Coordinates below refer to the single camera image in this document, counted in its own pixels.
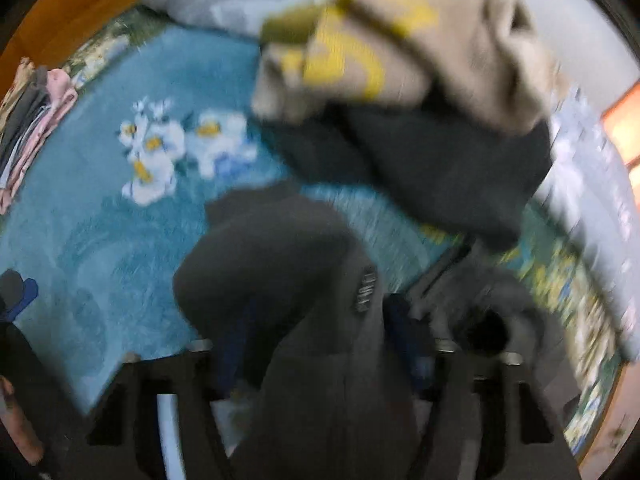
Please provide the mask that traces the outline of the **folded clothes stack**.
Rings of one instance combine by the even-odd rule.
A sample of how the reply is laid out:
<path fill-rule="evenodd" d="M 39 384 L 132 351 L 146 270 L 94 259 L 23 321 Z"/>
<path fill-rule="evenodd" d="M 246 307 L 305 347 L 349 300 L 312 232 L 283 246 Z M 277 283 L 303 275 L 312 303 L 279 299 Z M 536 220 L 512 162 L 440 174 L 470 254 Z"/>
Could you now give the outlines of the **folded clothes stack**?
<path fill-rule="evenodd" d="M 36 67 L 22 58 L 1 102 L 1 214 L 11 207 L 44 142 L 78 99 L 62 68 Z"/>

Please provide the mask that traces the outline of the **teal floral bed blanket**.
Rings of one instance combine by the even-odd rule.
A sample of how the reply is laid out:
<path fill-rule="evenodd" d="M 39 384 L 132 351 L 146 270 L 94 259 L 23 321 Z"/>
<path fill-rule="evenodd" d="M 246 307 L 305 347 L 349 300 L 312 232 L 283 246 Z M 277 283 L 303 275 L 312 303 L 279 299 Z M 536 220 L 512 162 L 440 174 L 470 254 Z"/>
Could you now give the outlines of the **teal floral bed blanket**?
<path fill-rule="evenodd" d="M 17 326 L 37 356 L 88 412 L 127 351 L 168 356 L 194 338 L 174 305 L 171 281 L 206 231 L 204 205 L 232 188 L 288 177 L 250 125 L 254 162 L 222 159 L 222 175 L 202 180 L 195 162 L 178 165 L 177 186 L 149 206 L 122 197 L 132 177 L 120 126 L 142 101 L 169 120 L 195 122 L 209 110 L 245 113 L 259 55 L 256 42 L 169 24 L 132 9 L 115 18 L 64 65 L 80 76 L 78 100 L 47 138 L 8 214 L 1 217 L 1 272 L 39 285 Z M 398 289 L 461 237 L 419 226 L 370 188 L 311 186 L 360 234 L 386 283 Z M 582 389 L 565 435 L 580 455 L 597 432 L 623 365 L 608 309 L 563 233 L 527 206 L 518 248 L 499 259 L 522 278 L 567 330 Z"/>

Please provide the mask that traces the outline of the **orange wooden headboard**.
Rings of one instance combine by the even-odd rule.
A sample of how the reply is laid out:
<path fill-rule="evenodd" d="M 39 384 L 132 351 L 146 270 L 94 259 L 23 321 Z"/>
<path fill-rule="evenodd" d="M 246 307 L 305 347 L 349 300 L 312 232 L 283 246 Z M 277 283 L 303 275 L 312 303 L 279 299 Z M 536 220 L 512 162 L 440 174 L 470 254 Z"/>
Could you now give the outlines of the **orange wooden headboard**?
<path fill-rule="evenodd" d="M 1 18 L 1 89 L 22 58 L 58 66 L 138 0 L 21 0 Z"/>

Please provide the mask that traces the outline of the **black garment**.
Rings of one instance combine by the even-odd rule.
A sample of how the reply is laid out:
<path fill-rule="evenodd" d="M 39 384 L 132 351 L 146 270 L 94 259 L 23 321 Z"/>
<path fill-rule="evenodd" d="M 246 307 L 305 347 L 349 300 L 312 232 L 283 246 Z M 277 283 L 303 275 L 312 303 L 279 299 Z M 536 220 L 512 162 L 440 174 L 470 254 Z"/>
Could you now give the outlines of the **black garment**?
<path fill-rule="evenodd" d="M 549 130 L 504 138 L 455 110 L 391 112 L 333 104 L 262 130 L 309 183 L 370 185 L 408 216 L 493 250 L 518 244 L 526 204 L 551 167 Z"/>

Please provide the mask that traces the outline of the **light blue floral duvet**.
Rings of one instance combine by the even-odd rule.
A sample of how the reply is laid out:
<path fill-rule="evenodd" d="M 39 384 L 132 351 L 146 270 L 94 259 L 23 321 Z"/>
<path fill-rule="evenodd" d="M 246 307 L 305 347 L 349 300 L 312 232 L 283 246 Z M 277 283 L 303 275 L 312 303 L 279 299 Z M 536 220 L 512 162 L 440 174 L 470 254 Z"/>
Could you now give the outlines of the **light blue floral duvet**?
<path fill-rule="evenodd" d="M 616 147 L 524 0 L 142 0 L 257 38 L 250 107 L 311 183 L 377 186 L 498 249 L 526 200 L 567 234 L 639 356 L 639 216 Z"/>

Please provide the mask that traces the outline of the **beige fleece yellow-pattern garment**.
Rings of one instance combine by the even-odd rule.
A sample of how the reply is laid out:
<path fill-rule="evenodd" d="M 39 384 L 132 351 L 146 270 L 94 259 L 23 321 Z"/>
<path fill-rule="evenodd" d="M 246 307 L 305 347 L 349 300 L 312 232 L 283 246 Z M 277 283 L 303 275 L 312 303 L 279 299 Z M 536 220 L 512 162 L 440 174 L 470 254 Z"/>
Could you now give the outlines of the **beige fleece yellow-pattern garment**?
<path fill-rule="evenodd" d="M 299 125 L 329 103 L 415 108 L 433 88 L 519 136 L 568 82 L 522 0 L 330 0 L 305 41 L 262 49 L 252 111 Z"/>

